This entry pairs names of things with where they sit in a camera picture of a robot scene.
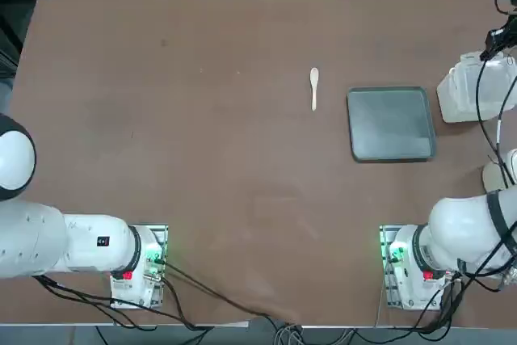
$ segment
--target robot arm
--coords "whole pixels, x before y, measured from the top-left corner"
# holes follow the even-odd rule
[[[432,209],[428,224],[402,226],[387,254],[401,307],[424,309],[436,293],[441,297],[448,274],[476,272],[516,221],[517,186],[513,186],[483,196],[442,199]],[[517,243],[512,238],[484,272],[497,270],[516,256]],[[498,276],[510,283],[514,273],[510,266]]]
[[[165,246],[151,228],[106,215],[64,215],[14,199],[31,182],[35,168],[29,133],[0,114],[0,278],[109,272],[112,297],[159,305],[163,266],[154,260],[164,259]]]

